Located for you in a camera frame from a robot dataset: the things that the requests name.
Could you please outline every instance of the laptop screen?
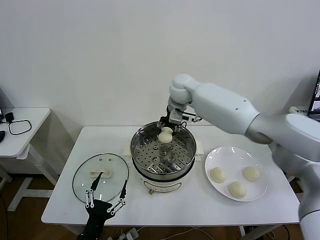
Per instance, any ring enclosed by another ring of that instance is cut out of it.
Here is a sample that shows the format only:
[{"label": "laptop screen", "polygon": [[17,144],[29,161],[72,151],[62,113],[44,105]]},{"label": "laptop screen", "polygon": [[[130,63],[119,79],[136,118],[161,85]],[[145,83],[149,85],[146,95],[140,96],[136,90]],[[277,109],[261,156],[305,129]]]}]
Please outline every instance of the laptop screen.
[{"label": "laptop screen", "polygon": [[314,93],[313,93],[312,100],[310,103],[308,115],[320,114],[320,87],[319,87],[319,83],[320,83],[320,71],[318,74],[318,78],[316,80],[316,85],[315,85]]}]

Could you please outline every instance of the round plate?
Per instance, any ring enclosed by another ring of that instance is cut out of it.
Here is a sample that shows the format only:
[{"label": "round plate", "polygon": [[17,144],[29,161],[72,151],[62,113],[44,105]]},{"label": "round plate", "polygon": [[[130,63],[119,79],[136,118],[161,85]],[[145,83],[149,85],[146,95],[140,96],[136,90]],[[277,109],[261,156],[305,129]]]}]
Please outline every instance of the round plate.
[{"label": "round plate", "polygon": [[[211,178],[210,171],[216,167],[222,168],[225,171],[227,176],[225,182],[217,183]],[[248,181],[242,175],[242,171],[246,167],[259,168],[259,181]],[[268,187],[262,164],[249,152],[234,146],[218,147],[211,151],[205,159],[204,169],[210,183],[218,192],[227,198],[239,202],[251,202],[261,198]],[[247,193],[243,198],[236,198],[229,192],[228,186],[233,182],[240,182],[246,187]]]},{"label": "round plate", "polygon": [[72,189],[75,196],[82,202],[86,202],[86,190],[89,190],[96,176],[90,172],[95,170],[109,170],[109,178],[101,177],[94,198],[108,202],[118,196],[128,179],[129,171],[125,160],[113,153],[98,154],[85,161],[75,172]]}]

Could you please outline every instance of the computer mouse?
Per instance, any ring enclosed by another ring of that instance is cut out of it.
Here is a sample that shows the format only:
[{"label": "computer mouse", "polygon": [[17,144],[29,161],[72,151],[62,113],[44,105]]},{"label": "computer mouse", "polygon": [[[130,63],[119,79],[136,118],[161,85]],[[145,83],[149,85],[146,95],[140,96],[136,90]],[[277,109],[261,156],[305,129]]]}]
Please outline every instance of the computer mouse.
[{"label": "computer mouse", "polygon": [[2,140],[5,138],[6,132],[5,131],[0,131],[0,143]]}]

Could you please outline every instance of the wooden floor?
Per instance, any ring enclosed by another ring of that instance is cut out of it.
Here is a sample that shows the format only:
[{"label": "wooden floor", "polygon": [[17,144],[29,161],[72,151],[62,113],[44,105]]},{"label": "wooden floor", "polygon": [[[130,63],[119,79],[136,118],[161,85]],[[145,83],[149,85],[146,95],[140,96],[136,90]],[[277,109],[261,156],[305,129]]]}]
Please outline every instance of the wooden floor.
[{"label": "wooden floor", "polygon": [[[1,195],[4,198],[6,207],[10,204],[21,183],[22,177],[15,177],[12,183],[7,183]],[[53,189],[54,186],[45,178],[35,178],[30,189]],[[9,240],[75,240],[76,236],[60,225],[44,224],[41,222],[41,215],[46,207],[46,198],[24,198],[15,212],[8,212]],[[5,240],[6,215],[0,201],[0,240]],[[298,224],[286,225],[290,232],[291,240],[302,240],[302,233]],[[108,237],[118,239],[121,232],[126,233],[131,227],[105,227],[101,239]],[[145,227],[139,231],[138,240],[160,240],[171,235],[191,229],[190,227]],[[202,227],[214,240],[236,240],[241,237],[239,228],[228,227]],[[276,240],[287,240],[288,233],[281,226],[274,230]],[[170,238],[171,240],[210,240],[203,232],[193,229],[185,234]]]}]

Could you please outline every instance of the laptop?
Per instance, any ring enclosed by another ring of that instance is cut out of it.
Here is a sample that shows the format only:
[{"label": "laptop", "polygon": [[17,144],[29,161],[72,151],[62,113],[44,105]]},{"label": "laptop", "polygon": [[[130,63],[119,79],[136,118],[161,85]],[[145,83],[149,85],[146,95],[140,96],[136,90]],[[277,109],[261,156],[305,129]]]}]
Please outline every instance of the laptop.
[{"label": "laptop", "polygon": [[320,122],[320,88],[319,88],[319,83],[320,83],[320,71],[318,74],[318,78],[316,80],[315,84],[315,90],[313,92],[312,100],[310,103],[310,107],[308,110],[308,116],[311,119],[314,119],[318,122]]}]

